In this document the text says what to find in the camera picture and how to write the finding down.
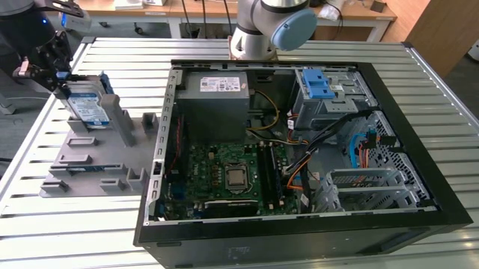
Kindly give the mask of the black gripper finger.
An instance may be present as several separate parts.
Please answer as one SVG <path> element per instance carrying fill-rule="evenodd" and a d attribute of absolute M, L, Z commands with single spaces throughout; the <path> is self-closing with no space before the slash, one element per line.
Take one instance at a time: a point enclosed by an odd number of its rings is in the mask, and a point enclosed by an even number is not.
<path fill-rule="evenodd" d="M 52 73 L 71 72 L 72 50 L 66 31 L 56 31 L 54 38 L 35 48 L 36 65 Z"/>
<path fill-rule="evenodd" d="M 43 69 L 24 59 L 22 65 L 14 70 L 14 79 L 38 92 L 54 94 L 58 99 L 67 99 L 70 89 L 67 86 L 68 71 Z"/>

